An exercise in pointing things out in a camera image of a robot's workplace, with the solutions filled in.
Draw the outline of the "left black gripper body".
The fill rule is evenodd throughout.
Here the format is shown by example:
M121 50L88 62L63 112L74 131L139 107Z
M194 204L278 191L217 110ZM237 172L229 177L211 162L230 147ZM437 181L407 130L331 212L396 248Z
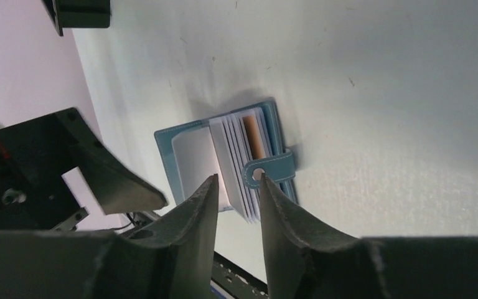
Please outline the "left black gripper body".
M0 230L76 230L89 215L63 179L73 125L90 132L76 108L0 129Z

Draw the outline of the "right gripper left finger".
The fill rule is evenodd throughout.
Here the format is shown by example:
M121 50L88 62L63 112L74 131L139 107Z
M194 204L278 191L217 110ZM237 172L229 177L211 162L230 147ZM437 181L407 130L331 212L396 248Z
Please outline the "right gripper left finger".
M210 298L218 176L129 237L0 230L0 298Z

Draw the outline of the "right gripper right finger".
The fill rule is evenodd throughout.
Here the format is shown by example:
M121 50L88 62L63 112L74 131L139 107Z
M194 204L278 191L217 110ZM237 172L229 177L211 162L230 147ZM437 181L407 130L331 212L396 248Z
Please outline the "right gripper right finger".
M478 298L477 237L356 238L260 180L270 298Z

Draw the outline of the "blue card holder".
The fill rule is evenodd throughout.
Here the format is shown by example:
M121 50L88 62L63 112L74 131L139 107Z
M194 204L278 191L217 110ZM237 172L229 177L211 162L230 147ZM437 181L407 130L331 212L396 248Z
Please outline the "blue card holder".
M256 116L267 157L253 159L243 117ZM294 157L284 146L272 99L211 118L155 131L176 204L184 202L213 174L218 175L220 212L235 211L247 222L260 221L260 175L265 173L297 202Z

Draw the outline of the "black plastic bin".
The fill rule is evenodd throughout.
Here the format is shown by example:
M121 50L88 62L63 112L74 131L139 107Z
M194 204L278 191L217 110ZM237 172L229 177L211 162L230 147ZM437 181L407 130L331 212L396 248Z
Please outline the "black plastic bin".
M105 29L111 21L110 0L42 0L57 34L64 28Z

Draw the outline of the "orange credit card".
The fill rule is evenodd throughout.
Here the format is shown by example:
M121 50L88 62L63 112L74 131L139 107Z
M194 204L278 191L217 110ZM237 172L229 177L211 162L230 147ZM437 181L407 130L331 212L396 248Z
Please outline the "orange credit card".
M257 122L256 116L247 115L243 117L243 123L246 130L248 142L250 144L253 159L266 158L266 150L264 148L261 130Z

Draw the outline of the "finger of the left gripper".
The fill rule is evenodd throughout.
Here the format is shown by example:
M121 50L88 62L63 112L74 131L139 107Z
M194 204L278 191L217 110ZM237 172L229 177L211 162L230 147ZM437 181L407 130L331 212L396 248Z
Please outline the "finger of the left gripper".
M108 214L156 211L168 205L165 195L133 173L92 132L76 108L57 112L69 136L66 149L102 211Z

